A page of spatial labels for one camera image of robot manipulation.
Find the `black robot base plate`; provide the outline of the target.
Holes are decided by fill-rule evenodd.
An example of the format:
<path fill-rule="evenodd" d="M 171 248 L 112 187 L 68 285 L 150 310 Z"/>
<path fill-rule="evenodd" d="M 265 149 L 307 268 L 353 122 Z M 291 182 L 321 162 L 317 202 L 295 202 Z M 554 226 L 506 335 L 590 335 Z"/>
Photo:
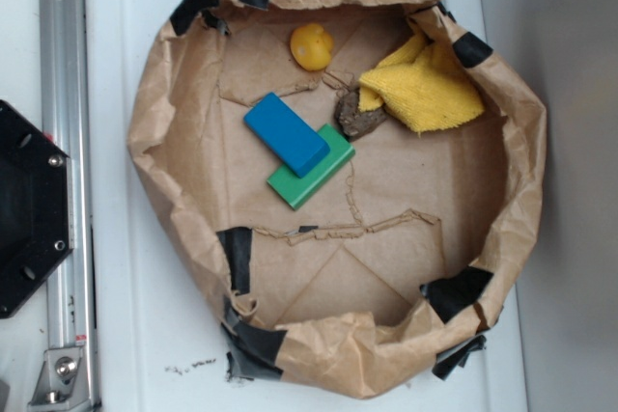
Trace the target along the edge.
<path fill-rule="evenodd" d="M 14 316 L 70 253 L 69 158 L 1 102 L 1 317 Z"/>

